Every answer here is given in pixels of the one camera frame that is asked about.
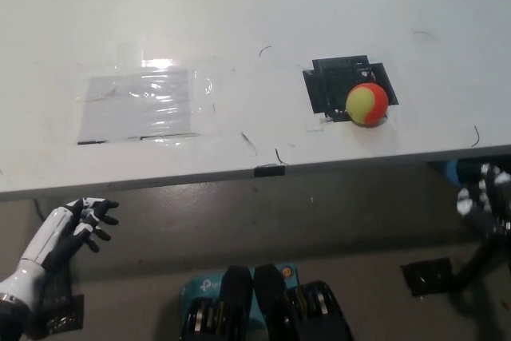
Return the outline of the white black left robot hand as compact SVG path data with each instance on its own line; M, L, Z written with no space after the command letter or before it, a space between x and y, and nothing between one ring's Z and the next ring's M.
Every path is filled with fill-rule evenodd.
M83 247L98 253L97 239L111 240L101 226L116 225L109 215L116 201L82 197L55 208L29 242L15 272L1 282L1 302L33 313L45 282Z

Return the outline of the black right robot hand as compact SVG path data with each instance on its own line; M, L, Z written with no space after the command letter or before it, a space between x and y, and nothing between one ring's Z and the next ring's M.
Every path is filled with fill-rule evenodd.
M491 163L462 163L456 208L476 233L510 241L510 173Z

